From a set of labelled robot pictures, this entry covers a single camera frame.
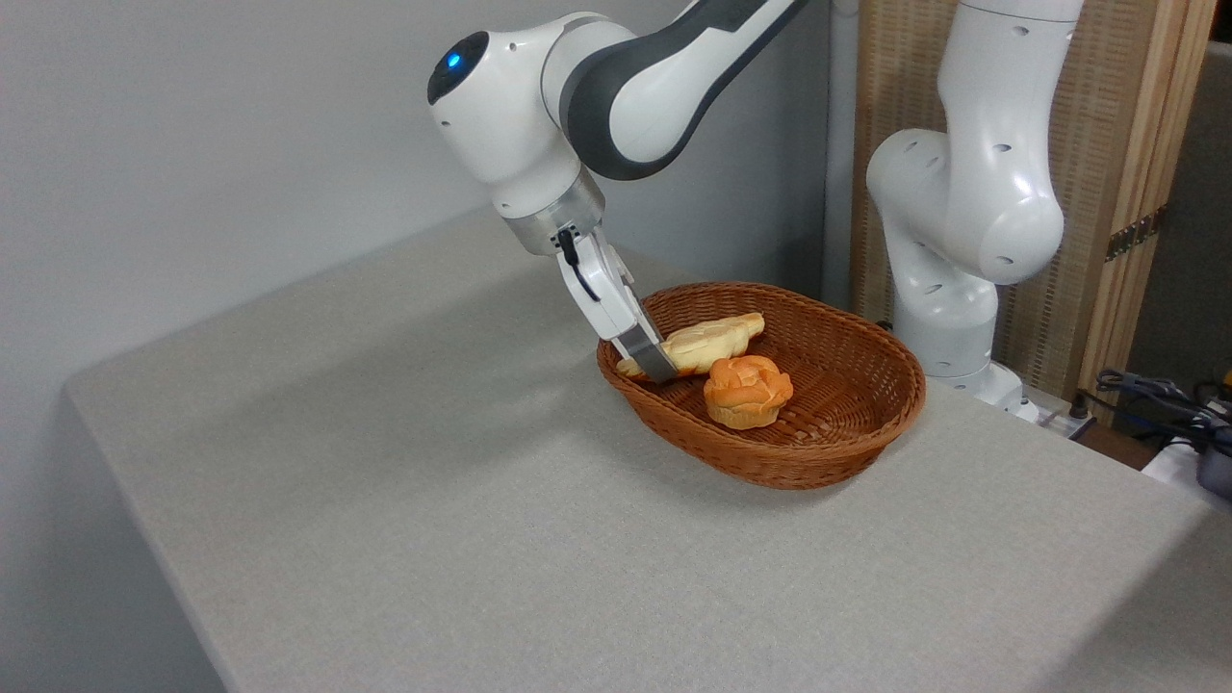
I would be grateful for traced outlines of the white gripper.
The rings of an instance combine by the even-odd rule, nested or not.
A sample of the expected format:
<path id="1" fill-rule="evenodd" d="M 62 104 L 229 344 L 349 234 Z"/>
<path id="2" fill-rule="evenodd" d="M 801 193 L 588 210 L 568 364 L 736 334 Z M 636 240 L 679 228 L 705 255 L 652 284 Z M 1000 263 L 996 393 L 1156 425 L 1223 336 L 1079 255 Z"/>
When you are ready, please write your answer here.
<path id="1" fill-rule="evenodd" d="M 616 370 L 630 380 L 665 383 L 678 377 L 675 365 L 658 333 L 650 329 L 632 289 L 628 268 L 600 227 L 589 234 L 563 227 L 554 233 L 557 261 L 565 289 L 602 342 L 612 342 L 623 355 Z"/>

